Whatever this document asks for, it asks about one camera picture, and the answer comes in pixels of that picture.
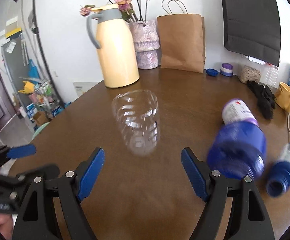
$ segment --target brown table surface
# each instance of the brown table surface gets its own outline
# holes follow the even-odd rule
[[[111,103],[120,93],[151,90],[158,99],[161,137],[153,153],[137,156],[124,144]],[[11,174],[46,163],[57,163],[61,174],[86,160],[95,147],[105,150],[106,161],[88,198],[84,213],[99,240],[188,240],[204,208],[181,164],[180,153],[191,147],[205,160],[222,126],[221,111],[232,98],[245,101],[267,138],[266,170],[257,185],[278,239],[290,225],[290,190],[270,198],[265,175],[288,142],[286,114],[277,107],[274,119],[265,120],[257,100],[236,76],[206,76],[171,69],[140,70],[140,80],[108,89],[99,83],[73,102],[33,140],[34,156],[19,159]],[[217,239],[223,239],[231,199],[227,199]],[[59,200],[57,219],[64,240],[70,239]]]

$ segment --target brown paper bag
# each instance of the brown paper bag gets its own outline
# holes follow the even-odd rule
[[[203,73],[205,64],[204,18],[199,14],[157,17],[162,50],[161,67]]]

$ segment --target pink vase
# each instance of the pink vase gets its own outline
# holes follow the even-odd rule
[[[137,52],[137,65],[140,69],[158,67],[156,49],[159,48],[159,39],[154,20],[138,21],[129,24],[133,35],[134,47]]]

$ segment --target black pole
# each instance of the black pole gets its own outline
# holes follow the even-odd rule
[[[53,88],[54,88],[54,91],[55,91],[55,93],[56,93],[56,96],[58,97],[58,99],[59,99],[59,105],[63,108],[63,109],[65,109],[65,103],[64,103],[64,101],[62,100],[62,98],[60,97],[60,95],[59,95],[59,93],[58,93],[58,90],[57,90],[57,88],[56,88],[56,86],[55,86],[55,83],[54,83],[54,81],[53,81],[53,78],[52,78],[52,76],[51,76],[51,74],[50,74],[50,71],[49,71],[49,67],[48,67],[48,64],[47,64],[47,61],[46,61],[46,58],[45,58],[45,55],[44,55],[44,53],[43,53],[43,47],[42,47],[42,45],[41,45],[41,40],[40,40],[40,35],[39,35],[39,29],[38,29],[38,26],[37,26],[37,19],[36,19],[36,2],[35,2],[35,0],[32,0],[32,14],[33,14],[33,24],[34,24],[34,26],[35,26],[35,35],[36,35],[36,37],[37,37],[37,41],[38,41],[38,47],[39,47],[39,50],[40,50],[40,54],[41,54],[41,57],[42,57],[42,59],[43,59],[43,64],[44,64],[44,66],[45,66],[45,69],[46,69],[46,71],[47,71],[47,74],[48,74],[48,76],[49,76],[49,79],[50,79],[50,83],[53,85]]]

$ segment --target finger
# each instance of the finger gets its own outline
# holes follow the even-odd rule
[[[6,239],[11,239],[12,237],[12,231],[13,231],[13,220],[12,217],[10,217],[9,220],[2,226],[0,226],[0,233],[3,235]]]
[[[0,226],[5,224],[10,218],[10,214],[0,214]]]

